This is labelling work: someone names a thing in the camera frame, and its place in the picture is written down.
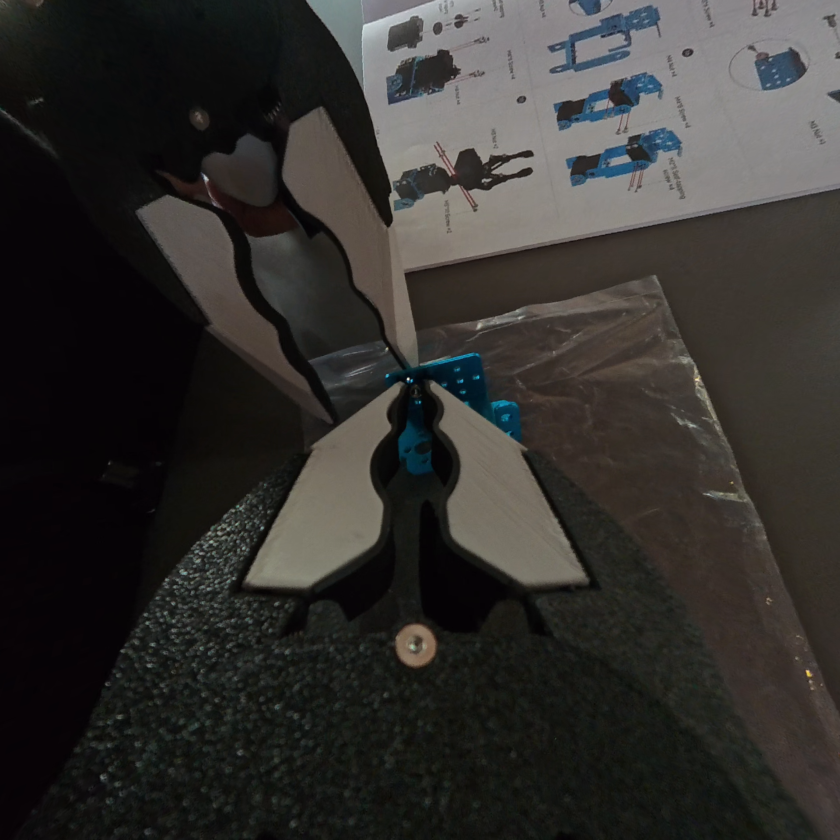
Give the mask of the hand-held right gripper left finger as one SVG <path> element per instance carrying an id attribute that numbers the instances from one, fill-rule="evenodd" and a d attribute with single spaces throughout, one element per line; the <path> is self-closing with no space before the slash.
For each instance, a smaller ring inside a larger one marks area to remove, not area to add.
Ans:
<path id="1" fill-rule="evenodd" d="M 393 384 L 312 448 L 244 580 L 249 592 L 322 592 L 378 553 L 391 529 L 375 453 L 393 436 Z"/>

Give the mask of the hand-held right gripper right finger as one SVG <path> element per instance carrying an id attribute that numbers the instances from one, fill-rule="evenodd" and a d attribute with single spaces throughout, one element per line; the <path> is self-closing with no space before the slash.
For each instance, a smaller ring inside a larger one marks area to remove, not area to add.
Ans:
<path id="1" fill-rule="evenodd" d="M 587 586 L 560 521 L 513 437 L 430 382 L 434 431 L 452 459 L 444 538 L 453 551 L 519 589 Z"/>

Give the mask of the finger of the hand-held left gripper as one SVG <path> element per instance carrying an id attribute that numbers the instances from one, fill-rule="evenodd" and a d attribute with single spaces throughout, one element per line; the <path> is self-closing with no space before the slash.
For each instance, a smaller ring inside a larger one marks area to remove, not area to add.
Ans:
<path id="1" fill-rule="evenodd" d="M 311 415 L 331 424 L 329 399 L 288 324 L 256 286 L 247 238 L 215 206 L 173 195 L 137 216 L 199 307 L 207 330 Z"/>
<path id="2" fill-rule="evenodd" d="M 417 333 L 396 234 L 382 221 L 325 108 L 290 125 L 283 163 L 285 187 L 336 237 L 353 287 L 381 318 L 383 340 L 402 366 L 416 366 Z"/>

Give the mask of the blue perforated metal bracket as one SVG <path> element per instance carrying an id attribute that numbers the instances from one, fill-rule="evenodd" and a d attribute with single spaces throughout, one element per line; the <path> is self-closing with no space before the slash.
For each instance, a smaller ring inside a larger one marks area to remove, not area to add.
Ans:
<path id="1" fill-rule="evenodd" d="M 478 353 L 467 353 L 428 362 L 406 371 L 385 376 L 385 383 L 430 380 L 468 405 L 504 434 L 522 441 L 519 406 L 511 401 L 489 399 L 482 359 Z M 406 425 L 398 439 L 400 460 L 407 472 L 422 476 L 433 471 L 432 423 L 426 420 L 421 400 L 409 398 Z"/>

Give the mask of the grey desk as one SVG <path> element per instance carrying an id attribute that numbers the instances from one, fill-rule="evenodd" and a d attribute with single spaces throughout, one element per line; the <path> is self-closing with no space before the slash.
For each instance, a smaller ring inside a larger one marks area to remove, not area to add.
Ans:
<path id="1" fill-rule="evenodd" d="M 482 353 L 529 445 L 679 593 L 751 737 L 838 838 L 838 193 L 408 286 L 423 349 Z"/>

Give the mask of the person's left hand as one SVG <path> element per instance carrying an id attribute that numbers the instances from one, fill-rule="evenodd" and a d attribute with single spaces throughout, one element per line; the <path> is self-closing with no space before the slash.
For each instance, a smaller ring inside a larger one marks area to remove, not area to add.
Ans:
<path id="1" fill-rule="evenodd" d="M 203 176 L 203 180 L 213 205 L 229 214 L 250 237 L 281 235 L 299 227 L 297 220 L 280 198 L 267 206 L 255 206 L 226 194 L 206 175 Z"/>

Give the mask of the clear plastic bag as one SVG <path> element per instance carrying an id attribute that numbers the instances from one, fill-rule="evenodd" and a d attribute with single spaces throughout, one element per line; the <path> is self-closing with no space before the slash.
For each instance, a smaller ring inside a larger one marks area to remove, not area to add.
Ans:
<path id="1" fill-rule="evenodd" d="M 339 837 L 838 838 L 838 717 L 655 278 L 421 335 L 476 351 L 598 586 L 329 714 Z"/>

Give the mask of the white instruction manual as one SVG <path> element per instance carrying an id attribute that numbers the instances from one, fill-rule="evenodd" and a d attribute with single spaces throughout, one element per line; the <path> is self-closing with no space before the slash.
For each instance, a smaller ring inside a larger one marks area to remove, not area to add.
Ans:
<path id="1" fill-rule="evenodd" d="M 838 2 L 362 8 L 408 270 L 838 188 Z"/>

